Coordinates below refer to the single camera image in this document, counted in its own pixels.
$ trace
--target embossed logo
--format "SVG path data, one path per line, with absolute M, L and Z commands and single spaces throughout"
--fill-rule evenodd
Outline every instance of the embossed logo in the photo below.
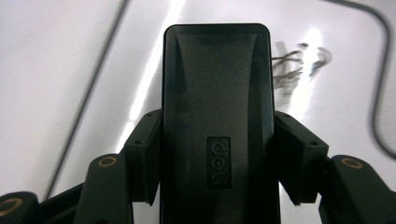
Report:
M 208 137 L 206 141 L 207 187 L 231 188 L 231 139 Z

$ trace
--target cord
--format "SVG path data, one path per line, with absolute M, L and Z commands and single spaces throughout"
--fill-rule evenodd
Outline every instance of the cord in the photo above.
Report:
M 387 21 L 387 19 L 381 15 L 379 11 L 372 7 L 365 6 L 363 4 L 359 3 L 354 3 L 354 2 L 349 2 L 349 1 L 340 1 L 340 0 L 324 0 L 327 2 L 332 2 L 335 4 L 339 4 L 341 6 L 345 7 L 352 7 L 357 10 L 361 10 L 363 12 L 366 12 L 370 15 L 372 15 L 374 18 L 376 18 L 379 23 L 382 25 L 382 28 L 384 29 L 385 33 L 385 45 L 383 46 L 383 53 L 380 58 L 380 69 L 378 71 L 378 80 L 375 84 L 376 88 L 376 94 L 374 97 L 374 100 L 372 101 L 372 114 L 371 114 L 371 120 L 370 120 L 370 126 L 372 129 L 372 135 L 374 137 L 375 142 L 378 144 L 379 148 L 389 157 L 392 159 L 396 160 L 396 151 L 390 149 L 390 146 L 387 145 L 385 142 L 383 142 L 379 136 L 379 124 L 378 124 L 378 108 L 382 105 L 382 95 L 383 95 L 383 85 L 385 82 L 385 79 L 387 77 L 387 69 L 389 66 L 389 55 L 390 55 L 390 49 L 392 46 L 393 38 L 392 38 L 392 33 L 390 30 L 390 25 Z

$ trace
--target screw hole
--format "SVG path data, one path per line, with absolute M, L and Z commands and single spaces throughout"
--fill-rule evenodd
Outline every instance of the screw hole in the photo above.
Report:
M 318 143 L 317 143 L 316 141 L 310 141 L 310 142 L 309 142 L 309 145 L 315 147 L 315 146 L 318 145 Z

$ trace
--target wire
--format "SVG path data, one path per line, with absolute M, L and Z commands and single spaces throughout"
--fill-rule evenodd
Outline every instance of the wire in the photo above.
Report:
M 380 69 L 378 71 L 378 80 L 375 84 L 376 88 L 376 93 L 374 100 L 372 101 L 372 114 L 371 114 L 371 120 L 370 120 L 370 126 L 372 129 L 372 135 L 375 139 L 375 142 L 378 144 L 379 148 L 388 156 L 396 160 L 396 151 L 390 149 L 390 146 L 388 146 L 385 142 L 383 142 L 379 136 L 379 130 L 378 130 L 378 108 L 382 105 L 382 95 L 383 95 L 383 85 L 385 82 L 385 79 L 387 77 L 387 69 L 389 66 L 389 55 L 390 55 L 390 49 L 392 46 L 392 33 L 390 30 L 390 25 L 387 21 L 387 19 L 381 15 L 379 11 L 372 7 L 367 7 L 362 4 L 354 3 L 354 2 L 348 2 L 348 1 L 340 1 L 340 0 L 324 0 L 327 2 L 332 2 L 335 4 L 339 4 L 345 7 L 352 7 L 357 10 L 364 11 L 370 15 L 372 15 L 374 18 L 376 18 L 379 23 L 382 25 L 384 32 L 385 32 L 385 45 L 383 46 L 383 54 L 380 58 Z
M 58 175 L 61 172 L 61 169 L 62 169 L 62 167 L 64 165 L 64 161 L 65 161 L 67 152 L 69 151 L 69 149 L 72 146 L 72 143 L 73 143 L 73 141 L 74 141 L 74 139 L 76 137 L 76 131 L 77 131 L 78 127 L 79 127 L 81 118 L 84 115 L 85 110 L 87 109 L 87 104 L 90 101 L 92 91 L 93 91 L 93 89 L 95 87 L 95 84 L 96 84 L 96 81 L 97 81 L 97 79 L 99 77 L 99 74 L 102 71 L 102 68 L 103 68 L 103 65 L 105 63 L 107 54 L 110 52 L 111 44 L 113 42 L 114 36 L 117 33 L 118 28 L 120 27 L 120 22 L 121 22 L 121 20 L 123 18 L 123 14 L 125 12 L 125 8 L 127 8 L 128 4 L 129 4 L 129 0 L 122 1 L 121 5 L 120 5 L 120 8 L 119 8 L 119 11 L 117 13 L 116 19 L 114 20 L 113 24 L 111 25 L 111 30 L 109 32 L 109 35 L 108 35 L 106 41 L 105 41 L 105 46 L 102 49 L 102 52 L 100 54 L 100 57 L 99 57 L 99 60 L 97 61 L 96 66 L 94 67 L 91 81 L 89 82 L 89 86 L 88 86 L 87 90 L 85 91 L 85 94 L 83 95 L 82 102 L 81 102 L 81 104 L 80 104 L 80 106 L 78 108 L 78 112 L 77 112 L 76 117 L 75 117 L 75 119 L 73 121 L 73 127 L 71 128 L 71 130 L 69 132 L 69 135 L 67 137 L 67 140 L 66 140 L 66 142 L 64 144 L 63 154 L 62 154 L 60 160 L 58 161 L 57 169 L 56 169 L 56 171 L 55 171 L 55 173 L 54 173 L 54 175 L 53 175 L 53 177 L 52 177 L 52 179 L 50 181 L 49 188 L 48 188 L 47 193 L 46 193 L 45 198 L 44 198 L 45 200 L 47 200 L 50 197 L 51 193 L 53 192 L 53 188 L 54 188 L 54 186 L 55 186 L 55 184 L 56 184 L 56 182 L 58 180 Z

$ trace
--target black plastic arm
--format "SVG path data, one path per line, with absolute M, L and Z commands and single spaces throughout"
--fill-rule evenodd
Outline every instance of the black plastic arm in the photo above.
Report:
M 93 160 L 85 183 L 43 203 L 30 192 L 0 197 L 0 223 L 134 223 L 132 202 L 152 204 L 160 181 L 161 122 L 160 109 L 147 113 L 120 154 Z
M 322 180 L 319 206 L 322 223 L 396 223 L 396 194 L 367 162 L 334 156 Z
M 396 193 L 365 161 L 326 154 L 328 146 L 290 115 L 276 112 L 278 178 L 294 204 L 322 199 L 324 224 L 396 223 Z
M 292 116 L 276 111 L 275 149 L 278 179 L 291 201 L 314 203 L 329 146 Z

